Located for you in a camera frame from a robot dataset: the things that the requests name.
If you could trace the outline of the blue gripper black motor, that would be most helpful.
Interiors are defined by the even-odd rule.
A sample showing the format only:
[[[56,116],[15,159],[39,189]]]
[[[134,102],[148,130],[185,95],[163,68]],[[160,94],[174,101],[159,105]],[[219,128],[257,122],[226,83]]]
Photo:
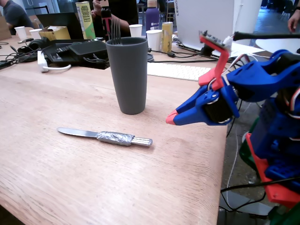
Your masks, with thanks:
[[[218,90],[200,87],[188,100],[174,109],[166,118],[166,123],[176,126],[204,122],[209,126],[227,124],[232,117],[239,117],[236,106],[239,97],[232,85]]]

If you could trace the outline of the bystander bare hand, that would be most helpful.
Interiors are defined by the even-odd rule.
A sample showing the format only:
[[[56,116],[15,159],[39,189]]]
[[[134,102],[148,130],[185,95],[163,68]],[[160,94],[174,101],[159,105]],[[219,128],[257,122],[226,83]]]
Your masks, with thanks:
[[[297,24],[300,20],[300,12],[296,10],[291,18],[288,20],[288,29],[290,32],[295,32],[297,28]]]

